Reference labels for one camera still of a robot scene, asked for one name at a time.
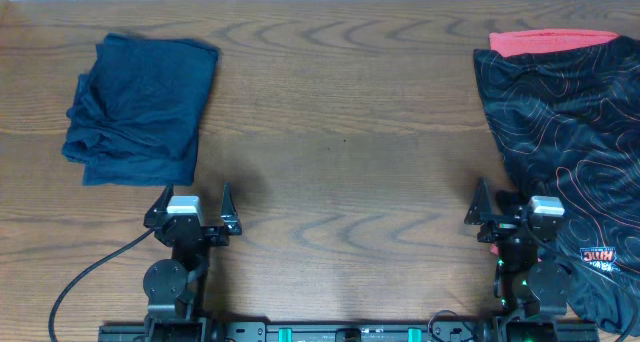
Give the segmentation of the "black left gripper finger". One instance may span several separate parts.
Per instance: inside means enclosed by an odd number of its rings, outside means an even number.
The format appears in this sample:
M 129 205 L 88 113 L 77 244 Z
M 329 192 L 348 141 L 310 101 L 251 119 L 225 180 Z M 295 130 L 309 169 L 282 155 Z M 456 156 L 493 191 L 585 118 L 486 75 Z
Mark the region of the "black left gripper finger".
M 157 217 L 158 215 L 165 214 L 168 204 L 173 197 L 173 185 L 168 184 L 158 199 L 153 203 L 153 205 L 147 211 L 148 217 Z
M 233 203 L 231 184 L 229 182 L 224 183 L 221 204 L 221 219 L 229 235 L 242 234 L 242 225 L 235 205 Z

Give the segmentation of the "black orange contour-pattern shirt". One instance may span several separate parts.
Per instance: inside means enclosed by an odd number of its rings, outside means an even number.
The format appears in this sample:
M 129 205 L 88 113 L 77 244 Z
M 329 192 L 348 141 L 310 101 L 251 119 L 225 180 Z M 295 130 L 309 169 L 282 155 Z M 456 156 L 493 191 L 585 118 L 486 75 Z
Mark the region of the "black orange contour-pattern shirt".
M 485 116 L 515 187 L 554 196 L 554 248 L 577 270 L 568 299 L 613 334 L 639 333 L 639 43 L 473 54 Z

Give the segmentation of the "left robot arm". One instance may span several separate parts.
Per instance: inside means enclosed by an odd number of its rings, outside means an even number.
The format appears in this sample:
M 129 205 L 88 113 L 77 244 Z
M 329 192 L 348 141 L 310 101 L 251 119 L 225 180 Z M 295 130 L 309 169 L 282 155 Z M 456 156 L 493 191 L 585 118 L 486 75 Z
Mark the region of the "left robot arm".
M 148 297 L 144 342 L 219 342 L 224 328 L 204 311 L 210 250 L 225 247 L 242 226 L 224 184 L 220 225 L 206 226 L 197 196 L 176 196 L 168 185 L 144 216 L 143 225 L 172 249 L 169 259 L 149 267 L 143 278 Z

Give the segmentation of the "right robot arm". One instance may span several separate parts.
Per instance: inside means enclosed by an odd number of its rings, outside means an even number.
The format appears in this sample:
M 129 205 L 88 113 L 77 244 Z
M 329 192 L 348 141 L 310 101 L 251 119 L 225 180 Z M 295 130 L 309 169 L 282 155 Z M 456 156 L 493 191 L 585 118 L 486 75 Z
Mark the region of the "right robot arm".
M 564 222 L 556 197 L 523 198 L 498 191 L 485 179 L 476 186 L 464 223 L 479 228 L 476 239 L 497 248 L 494 296 L 503 312 L 476 328 L 479 341 L 557 341 L 556 319 L 567 313 L 570 273 L 542 260 Z

